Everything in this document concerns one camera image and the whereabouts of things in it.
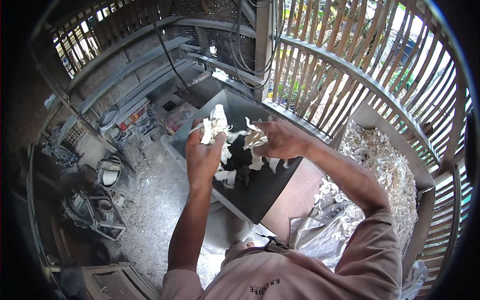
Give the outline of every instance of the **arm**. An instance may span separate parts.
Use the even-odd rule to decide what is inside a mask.
[[[192,128],[201,121],[195,120]],[[212,194],[212,177],[220,164],[224,140],[225,134],[220,133],[214,144],[201,144],[200,130],[192,132],[187,139],[185,153],[190,194],[170,240],[168,271],[197,270]]]
[[[281,159],[306,157],[327,173],[366,217],[380,212],[390,213],[385,191],[366,168],[286,120],[253,124],[262,129],[269,140],[266,145],[254,149],[256,154]]]

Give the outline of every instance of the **forearm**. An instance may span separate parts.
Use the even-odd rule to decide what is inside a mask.
[[[188,269],[196,272],[205,236],[212,183],[190,190],[189,199],[173,231],[168,248],[168,271]]]
[[[313,137],[308,138],[305,149],[304,156],[330,176],[366,216],[390,212],[385,191],[366,168]]]

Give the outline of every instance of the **person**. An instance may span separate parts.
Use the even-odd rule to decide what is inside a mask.
[[[170,241],[162,299],[397,299],[402,278],[400,245],[387,195],[375,177],[286,120],[254,124],[269,141],[256,147],[256,154],[309,159],[363,210],[365,219],[348,241],[335,272],[320,260],[285,250],[279,243],[251,247],[241,242],[228,251],[220,272],[203,290],[196,267],[225,135],[204,145],[196,130],[185,146],[191,196]]]

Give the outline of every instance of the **shirt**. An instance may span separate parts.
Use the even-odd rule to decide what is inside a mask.
[[[295,250],[249,248],[229,261],[204,291],[190,270],[164,275],[164,300],[397,299],[401,251],[391,214],[378,213],[355,229],[335,272]]]

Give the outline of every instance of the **dusty floor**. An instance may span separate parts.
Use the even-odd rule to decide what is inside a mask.
[[[153,143],[149,146],[131,138],[125,147],[124,155],[138,175],[138,187],[126,195],[121,209],[128,229],[120,238],[127,259],[157,289],[161,289],[167,272],[168,245],[189,192],[186,171],[164,149],[160,137],[160,132],[153,134]],[[268,241],[254,233],[252,238],[256,246]],[[203,288],[220,271],[223,259],[223,255],[202,249],[197,273]]]

